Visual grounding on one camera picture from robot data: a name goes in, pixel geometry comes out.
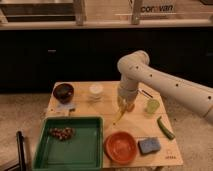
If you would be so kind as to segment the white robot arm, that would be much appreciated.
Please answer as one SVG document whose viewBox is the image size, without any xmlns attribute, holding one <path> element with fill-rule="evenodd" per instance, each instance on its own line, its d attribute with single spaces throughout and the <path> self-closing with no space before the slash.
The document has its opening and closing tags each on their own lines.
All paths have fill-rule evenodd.
<svg viewBox="0 0 213 171">
<path fill-rule="evenodd" d="M 134 102 L 140 83 L 169 96 L 185 108 L 197 113 L 213 125 L 213 88 L 203 86 L 149 66 L 149 55 L 142 50 L 125 55 L 117 63 L 121 80 L 118 95 L 126 102 Z"/>
</svg>

